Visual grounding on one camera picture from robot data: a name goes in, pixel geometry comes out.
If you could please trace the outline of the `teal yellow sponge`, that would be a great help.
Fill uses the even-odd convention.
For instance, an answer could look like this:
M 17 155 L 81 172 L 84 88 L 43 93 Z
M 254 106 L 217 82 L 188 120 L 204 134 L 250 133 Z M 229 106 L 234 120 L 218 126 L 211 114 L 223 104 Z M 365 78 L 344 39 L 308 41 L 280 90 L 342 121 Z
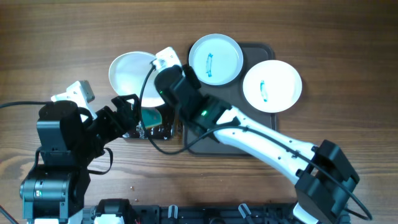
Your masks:
M 141 110 L 143 124 L 146 129 L 162 124 L 162 115 L 156 108 L 143 108 Z

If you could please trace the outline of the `white plate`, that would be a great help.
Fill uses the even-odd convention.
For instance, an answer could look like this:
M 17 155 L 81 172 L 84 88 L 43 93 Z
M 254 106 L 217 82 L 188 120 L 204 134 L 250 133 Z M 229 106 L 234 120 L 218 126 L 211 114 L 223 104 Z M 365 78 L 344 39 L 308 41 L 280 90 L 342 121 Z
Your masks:
M 152 68 L 155 55 L 147 52 L 128 52 L 120 55 L 109 67 L 109 82 L 114 91 L 120 95 L 140 95 L 144 79 Z M 155 89 L 154 80 L 158 72 L 151 73 L 142 97 L 142 107 L 152 108 L 164 104 Z
M 199 81 L 213 86 L 226 85 L 243 69 L 244 57 L 239 44 L 223 34 L 209 34 L 197 40 L 188 54 L 188 64 Z
M 302 93 L 302 79 L 290 64 L 266 60 L 249 69 L 243 80 L 243 95 L 259 111 L 279 113 L 291 108 Z

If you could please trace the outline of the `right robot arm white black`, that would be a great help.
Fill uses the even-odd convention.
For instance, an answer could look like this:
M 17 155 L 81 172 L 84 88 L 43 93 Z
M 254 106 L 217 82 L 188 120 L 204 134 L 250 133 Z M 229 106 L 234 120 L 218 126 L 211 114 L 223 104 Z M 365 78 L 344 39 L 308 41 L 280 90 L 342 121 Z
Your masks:
M 192 67 L 159 70 L 154 85 L 163 100 L 201 138 L 234 146 L 273 167 L 295 186 L 294 216 L 304 223 L 336 223 L 359 176 L 335 143 L 294 140 L 246 116 L 215 96 L 202 95 Z

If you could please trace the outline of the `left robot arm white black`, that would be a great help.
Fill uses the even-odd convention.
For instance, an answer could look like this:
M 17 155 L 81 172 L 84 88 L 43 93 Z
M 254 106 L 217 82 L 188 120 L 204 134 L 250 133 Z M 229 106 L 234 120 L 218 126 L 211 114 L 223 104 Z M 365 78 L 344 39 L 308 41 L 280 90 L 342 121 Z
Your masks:
M 117 96 L 111 101 L 117 110 L 105 106 L 93 118 L 90 111 L 73 101 L 56 101 L 42 107 L 37 121 L 41 146 L 36 162 L 21 183 L 23 218 L 68 219 L 84 207 L 85 192 L 93 159 L 110 150 L 107 143 L 120 138 L 138 122 L 138 96 Z

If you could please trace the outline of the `black water tray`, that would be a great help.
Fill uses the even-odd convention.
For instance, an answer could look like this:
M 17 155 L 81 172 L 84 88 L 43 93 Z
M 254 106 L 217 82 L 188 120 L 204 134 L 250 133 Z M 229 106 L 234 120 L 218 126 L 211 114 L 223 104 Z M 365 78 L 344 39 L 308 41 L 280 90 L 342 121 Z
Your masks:
M 172 107 L 163 104 L 156 108 L 162 115 L 162 124 L 156 126 L 154 128 L 146 129 L 147 133 L 144 132 L 142 128 L 141 122 L 130 131 L 123 135 L 123 138 L 131 138 L 131 139 L 147 139 L 150 136 L 153 140 L 169 140 L 172 139 L 175 134 L 175 111 Z

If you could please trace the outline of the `brown serving tray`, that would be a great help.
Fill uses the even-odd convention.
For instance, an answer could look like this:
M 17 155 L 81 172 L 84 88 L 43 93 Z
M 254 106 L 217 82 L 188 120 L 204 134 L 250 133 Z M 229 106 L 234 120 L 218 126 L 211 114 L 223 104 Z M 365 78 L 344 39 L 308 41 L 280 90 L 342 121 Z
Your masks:
M 211 86 L 202 83 L 201 93 L 216 96 L 239 108 L 245 115 L 254 119 L 258 123 L 278 130 L 277 115 L 266 113 L 255 109 L 245 99 L 243 94 L 243 80 L 247 72 L 256 64 L 274 60 L 275 54 L 270 46 L 261 43 L 240 42 L 239 46 L 243 51 L 244 64 L 241 74 L 226 85 Z M 249 154 L 233 146 L 218 143 L 211 138 L 205 138 L 189 148 L 188 152 L 195 156 L 216 156 L 216 157 L 247 157 Z

